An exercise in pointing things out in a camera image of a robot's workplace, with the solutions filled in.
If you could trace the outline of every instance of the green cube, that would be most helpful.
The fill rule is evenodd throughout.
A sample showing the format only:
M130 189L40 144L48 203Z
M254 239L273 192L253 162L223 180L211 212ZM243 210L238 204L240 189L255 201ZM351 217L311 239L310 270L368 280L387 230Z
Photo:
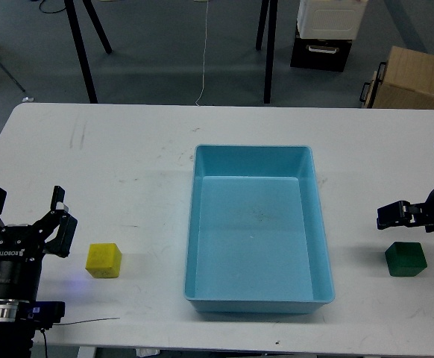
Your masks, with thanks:
M427 267L419 242L394 242L384 254L391 276L414 277Z

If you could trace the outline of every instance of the white cable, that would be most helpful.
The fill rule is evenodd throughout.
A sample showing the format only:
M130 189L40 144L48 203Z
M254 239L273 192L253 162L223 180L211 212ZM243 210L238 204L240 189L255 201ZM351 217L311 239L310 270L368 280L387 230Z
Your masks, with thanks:
M203 62L202 62L202 90L201 94L199 95L199 98L195 101L195 105L200 107L200 104L198 103L200 99L202 98L202 94L204 93L205 88L205 52L207 50L207 16L209 14L209 0L207 0L207 7L205 10L205 41L204 41L204 55L203 55Z

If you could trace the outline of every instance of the black cable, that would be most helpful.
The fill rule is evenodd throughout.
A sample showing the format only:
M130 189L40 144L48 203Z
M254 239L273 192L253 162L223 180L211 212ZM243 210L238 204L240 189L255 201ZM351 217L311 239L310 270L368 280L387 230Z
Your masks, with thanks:
M40 330L40 332L42 333L42 335L43 335L43 339L45 340L45 358L48 358L48 345L47 345L47 343L46 343L45 328L42 328L42 329Z
M88 319L86 321L77 321L77 322L70 322L70 323L55 323L53 325L54 326L67 326L70 324L87 323L87 322L95 322L95 321L107 321L108 319L121 319L121 317Z
M42 12L42 13L60 13L60 12L62 12L62 11L64 11L64 10L66 10L66 6L63 8L63 9L61 9L61 10L57 10L57 11L44 11L41 7L42 7L42 5L45 3L45 1L46 0L42 0L41 2L40 2L40 6L38 6L38 9L40 9L40 11Z

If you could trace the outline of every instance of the black table leg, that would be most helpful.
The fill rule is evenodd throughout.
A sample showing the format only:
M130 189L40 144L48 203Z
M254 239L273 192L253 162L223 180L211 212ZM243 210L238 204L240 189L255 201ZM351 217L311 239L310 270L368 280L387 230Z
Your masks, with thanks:
M263 89L263 103L270 103L271 77L274 67L275 31L277 28L278 0L270 0L268 15L267 63L265 67L265 86Z
M103 44L104 50L107 54L110 54L111 52L113 52L113 49L111 48L110 42L107 40L106 34L103 30L103 26L99 21L98 14L96 13L94 6L92 6L91 0L83 0L83 4L88 11L88 15L91 18L92 24L95 26L96 32L98 33L99 39Z
M84 84L88 91L88 97L90 103L98 103L96 97L95 86L92 82L91 71L89 69L88 58L86 56L86 50L84 49L83 37L81 36L80 25L78 23L78 17L76 16L76 9L74 0L64 0L66 6L66 12L68 13L69 26L73 34L73 40L75 41L76 52L78 53L78 59L80 61L81 71L83 72Z
M267 22L268 3L270 0L262 0L262 7L260 8L259 28L257 30L257 41L255 42L255 49L260 51L262 49L263 31L265 30L265 23Z

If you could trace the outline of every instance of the yellow cube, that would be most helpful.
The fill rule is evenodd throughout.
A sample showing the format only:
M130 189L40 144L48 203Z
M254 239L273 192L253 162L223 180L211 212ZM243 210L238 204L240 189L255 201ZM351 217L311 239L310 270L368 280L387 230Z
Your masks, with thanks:
M86 270L94 278L115 278L121 268L121 251L115 243L91 244Z

